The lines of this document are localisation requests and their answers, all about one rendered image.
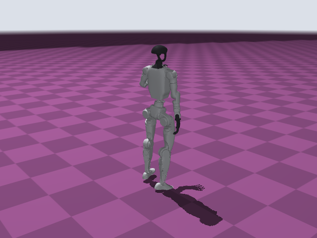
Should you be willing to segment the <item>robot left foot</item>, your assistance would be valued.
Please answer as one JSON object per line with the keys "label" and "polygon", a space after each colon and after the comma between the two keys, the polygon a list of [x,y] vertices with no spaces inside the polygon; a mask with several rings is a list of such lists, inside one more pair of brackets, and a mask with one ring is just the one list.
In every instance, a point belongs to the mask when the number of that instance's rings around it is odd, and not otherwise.
{"label": "robot left foot", "polygon": [[147,173],[147,171],[143,173],[142,178],[143,178],[143,179],[148,179],[148,178],[149,178],[151,175],[153,175],[154,173],[155,173],[155,169],[154,169],[154,168],[151,168],[149,173]]}

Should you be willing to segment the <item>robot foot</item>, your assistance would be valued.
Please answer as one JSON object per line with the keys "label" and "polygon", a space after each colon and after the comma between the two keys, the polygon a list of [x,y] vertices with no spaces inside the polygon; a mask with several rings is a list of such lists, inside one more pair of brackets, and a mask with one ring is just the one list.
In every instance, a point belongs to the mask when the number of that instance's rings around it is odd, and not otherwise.
{"label": "robot foot", "polygon": [[149,173],[147,173],[147,171],[143,173],[142,178],[143,178],[143,179],[148,179],[148,178],[149,178],[151,175],[153,175],[154,173],[155,173],[155,169],[154,169],[154,168],[151,168]]}
{"label": "robot foot", "polygon": [[168,184],[166,184],[165,183],[165,185],[161,185],[161,183],[157,183],[156,185],[155,185],[155,189],[156,190],[169,190],[169,189],[172,189],[173,188],[173,186],[171,186],[171,185],[168,185]]}

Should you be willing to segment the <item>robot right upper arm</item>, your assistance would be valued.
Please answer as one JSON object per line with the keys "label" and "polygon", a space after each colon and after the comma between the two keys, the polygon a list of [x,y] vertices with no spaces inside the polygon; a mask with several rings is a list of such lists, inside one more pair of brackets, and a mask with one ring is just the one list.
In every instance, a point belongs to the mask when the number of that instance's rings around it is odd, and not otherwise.
{"label": "robot right upper arm", "polygon": [[166,77],[169,79],[170,90],[171,90],[171,98],[176,99],[177,91],[177,72],[172,69],[165,70]]}

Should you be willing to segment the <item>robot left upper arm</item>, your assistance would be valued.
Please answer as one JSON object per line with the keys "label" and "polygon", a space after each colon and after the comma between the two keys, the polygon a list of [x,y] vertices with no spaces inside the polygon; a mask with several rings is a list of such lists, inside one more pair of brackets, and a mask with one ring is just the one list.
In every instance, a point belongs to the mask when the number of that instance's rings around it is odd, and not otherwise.
{"label": "robot left upper arm", "polygon": [[142,86],[142,87],[147,87],[147,85],[148,85],[148,82],[147,82],[147,79],[148,79],[148,73],[147,73],[147,71],[148,71],[148,67],[149,67],[150,65],[148,65],[148,66],[146,66],[146,67],[144,67],[143,68],[143,73],[142,73],[142,76],[141,76],[141,81],[140,81],[140,86]]}

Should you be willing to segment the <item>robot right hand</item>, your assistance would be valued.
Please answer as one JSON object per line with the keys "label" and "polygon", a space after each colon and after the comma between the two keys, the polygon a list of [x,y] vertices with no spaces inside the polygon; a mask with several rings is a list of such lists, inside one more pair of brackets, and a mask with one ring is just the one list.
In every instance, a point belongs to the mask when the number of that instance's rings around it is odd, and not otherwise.
{"label": "robot right hand", "polygon": [[176,129],[177,129],[177,130],[176,130],[173,134],[177,134],[178,131],[179,131],[181,118],[179,118],[179,115],[178,115],[178,114],[175,115],[175,120],[176,120]]}

